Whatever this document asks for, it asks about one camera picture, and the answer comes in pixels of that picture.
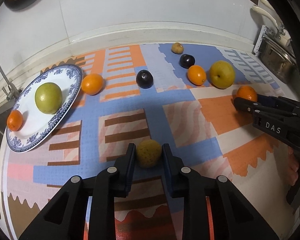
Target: human hand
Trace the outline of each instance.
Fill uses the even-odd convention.
[[[298,179],[299,162],[293,154],[293,149],[288,147],[288,172],[287,181],[289,185],[293,186]]]

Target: white handle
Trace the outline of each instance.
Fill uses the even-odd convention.
[[[271,6],[271,4],[267,0],[260,0],[265,6],[267,6],[270,10],[274,10],[274,8]]]
[[[278,24],[277,21],[271,16],[270,13],[268,13],[267,11],[263,10],[262,8],[258,7],[258,6],[252,6],[252,10],[256,11],[257,13],[266,16],[267,18],[269,18],[269,20],[273,23],[273,25],[278,28]]]

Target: small yellow fruit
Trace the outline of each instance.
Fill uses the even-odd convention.
[[[183,46],[179,42],[173,43],[171,47],[171,51],[175,54],[182,54]]]
[[[221,89],[230,87],[235,79],[232,65],[223,60],[216,61],[211,65],[209,75],[212,84]]]
[[[137,160],[141,168],[155,166],[161,156],[161,145],[155,140],[145,140],[137,146]]]

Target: metal rivet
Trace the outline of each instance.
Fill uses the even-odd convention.
[[[189,173],[189,172],[191,171],[191,169],[188,168],[188,167],[182,167],[182,168],[181,168],[181,171],[182,171],[183,173]]]
[[[116,167],[109,167],[109,168],[107,169],[107,171],[108,171],[109,173],[115,173],[115,172],[117,171],[117,168],[116,168]]]
[[[72,178],[71,178],[71,182],[72,183],[77,183],[77,182],[79,182],[80,181],[80,177],[79,176],[73,176]]]
[[[227,182],[228,179],[227,179],[226,176],[221,175],[221,176],[218,177],[218,180],[219,180],[220,182]]]

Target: white plate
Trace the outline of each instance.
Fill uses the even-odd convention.
[[[41,143],[60,123],[80,91],[82,69],[76,65],[60,65],[33,80],[20,94],[13,110],[23,115],[23,126],[19,131],[6,129],[7,142],[15,152],[27,152]],[[44,114],[37,108],[34,95],[39,86],[53,82],[62,90],[63,102],[55,114]]]

